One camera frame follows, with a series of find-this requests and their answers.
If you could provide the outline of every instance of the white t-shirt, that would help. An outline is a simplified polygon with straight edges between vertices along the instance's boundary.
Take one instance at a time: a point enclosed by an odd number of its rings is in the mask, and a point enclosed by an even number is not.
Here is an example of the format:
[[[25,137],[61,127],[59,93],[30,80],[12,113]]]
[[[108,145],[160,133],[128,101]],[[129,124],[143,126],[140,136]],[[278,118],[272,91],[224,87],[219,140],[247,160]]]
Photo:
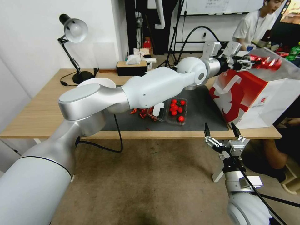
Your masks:
[[[267,14],[264,18],[259,16],[259,10],[248,13],[238,24],[233,41],[245,39],[245,46],[251,45],[251,41],[259,41],[267,30],[271,30],[276,21],[276,14]]]

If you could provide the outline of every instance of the lamp base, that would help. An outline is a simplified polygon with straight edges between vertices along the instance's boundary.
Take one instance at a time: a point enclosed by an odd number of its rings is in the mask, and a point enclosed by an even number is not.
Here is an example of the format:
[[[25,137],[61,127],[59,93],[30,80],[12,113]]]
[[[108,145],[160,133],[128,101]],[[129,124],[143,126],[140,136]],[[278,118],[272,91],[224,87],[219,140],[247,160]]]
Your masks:
[[[81,75],[76,73],[72,80],[74,83],[76,84],[80,84],[82,81],[85,81],[85,80],[88,80],[88,79],[91,79],[91,78],[94,78],[93,74],[91,72],[88,72],[88,71],[82,71],[81,72]]]

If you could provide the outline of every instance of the plastic container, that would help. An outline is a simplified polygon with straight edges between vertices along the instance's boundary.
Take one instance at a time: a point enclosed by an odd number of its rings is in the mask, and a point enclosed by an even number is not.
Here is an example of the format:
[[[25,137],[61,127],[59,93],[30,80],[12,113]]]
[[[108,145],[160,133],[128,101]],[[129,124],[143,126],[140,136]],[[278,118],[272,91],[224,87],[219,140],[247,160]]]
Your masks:
[[[177,112],[177,115],[175,115],[175,116],[173,116],[172,114],[171,114],[171,112],[170,112],[170,105],[171,105],[171,103],[172,103],[172,100],[173,99],[176,99],[177,100],[177,105],[179,106],[179,107],[182,107],[182,113],[179,113],[179,112]],[[184,100],[185,101],[185,104],[184,105],[180,105],[180,101],[181,100]],[[168,122],[168,123],[172,123],[172,124],[176,124],[176,125],[180,125],[180,126],[182,126],[182,125],[184,125],[185,124],[185,121],[186,121],[186,119],[187,119],[187,111],[188,111],[188,101],[185,99],[185,98],[177,98],[177,97],[173,97],[173,98],[171,98],[171,99],[169,99],[168,101],[167,101],[167,104],[165,104],[165,114],[166,114],[166,121]],[[178,121],[178,117],[179,116],[183,116],[184,117],[184,121],[183,122],[179,122]]]
[[[154,121],[157,121],[157,120],[158,120],[158,121],[161,121],[161,122],[165,121],[165,119],[166,119],[166,113],[167,113],[167,111],[169,110],[169,109],[166,107],[166,105],[167,105],[166,102],[164,102],[164,108],[161,108],[161,109],[160,109],[159,115],[158,115],[158,116],[154,116],[154,115],[152,114],[154,106],[152,106],[152,107],[150,107],[150,108],[147,109],[147,115],[148,115],[150,118],[152,118]]]

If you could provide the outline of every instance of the whiteboard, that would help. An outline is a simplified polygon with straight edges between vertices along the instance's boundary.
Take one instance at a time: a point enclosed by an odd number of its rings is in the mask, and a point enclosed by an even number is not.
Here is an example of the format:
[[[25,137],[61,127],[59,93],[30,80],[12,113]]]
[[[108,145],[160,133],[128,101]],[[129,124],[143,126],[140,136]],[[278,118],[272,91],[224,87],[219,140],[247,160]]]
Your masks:
[[[181,11],[187,15],[248,13],[260,9],[263,0],[185,0]]]

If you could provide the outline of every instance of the table leg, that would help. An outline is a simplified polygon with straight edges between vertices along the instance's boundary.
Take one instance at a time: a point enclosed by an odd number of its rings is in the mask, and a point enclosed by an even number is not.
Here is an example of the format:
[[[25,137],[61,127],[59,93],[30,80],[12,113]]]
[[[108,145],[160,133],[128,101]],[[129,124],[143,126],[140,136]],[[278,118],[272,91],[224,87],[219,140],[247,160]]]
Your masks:
[[[224,164],[222,162],[221,165],[219,165],[218,169],[216,170],[216,172],[212,175],[212,180],[217,183],[221,177],[223,176],[223,168],[224,168]]]
[[[41,143],[41,140],[38,139],[38,138],[34,138],[34,141],[35,141],[37,144]]]

